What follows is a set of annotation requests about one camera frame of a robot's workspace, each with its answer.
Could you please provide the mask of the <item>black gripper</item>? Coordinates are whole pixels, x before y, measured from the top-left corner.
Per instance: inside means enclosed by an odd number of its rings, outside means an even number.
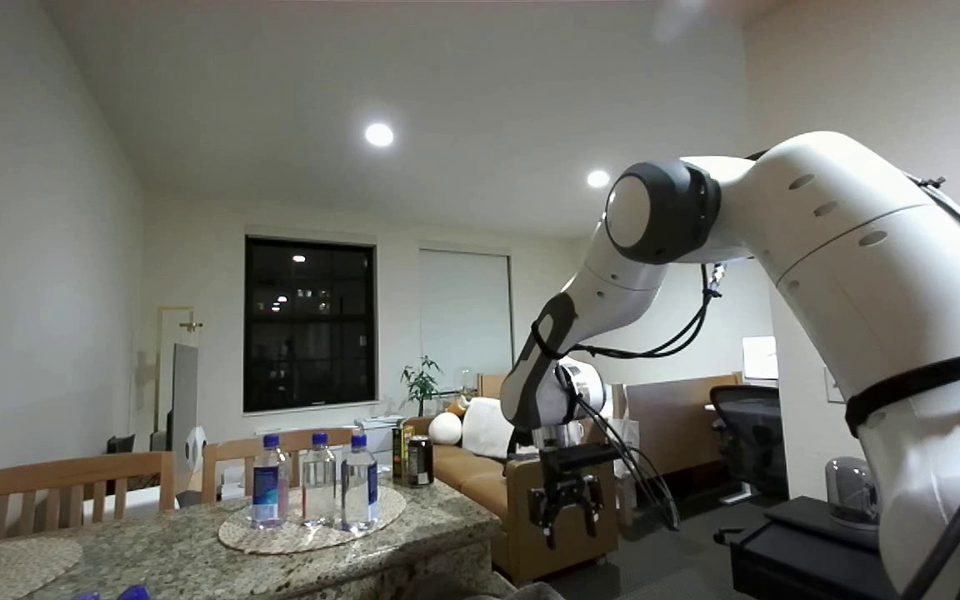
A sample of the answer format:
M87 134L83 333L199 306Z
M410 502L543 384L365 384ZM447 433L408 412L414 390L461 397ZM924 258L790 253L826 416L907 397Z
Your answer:
M598 536L603 493L594 467L617 456L614 443L558 447L539 453L539 484L530 490L530 522L543 534L543 543L558 543L558 517L576 505L587 536Z

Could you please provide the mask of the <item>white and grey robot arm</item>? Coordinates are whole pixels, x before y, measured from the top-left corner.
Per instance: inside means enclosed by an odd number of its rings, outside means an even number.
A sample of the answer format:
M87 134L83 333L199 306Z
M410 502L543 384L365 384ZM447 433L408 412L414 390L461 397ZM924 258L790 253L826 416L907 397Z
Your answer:
M765 266L846 399L891 584L960 600L960 208L846 134L623 169L503 380L503 416L519 436L575 420L558 364L635 324L669 264L734 258Z

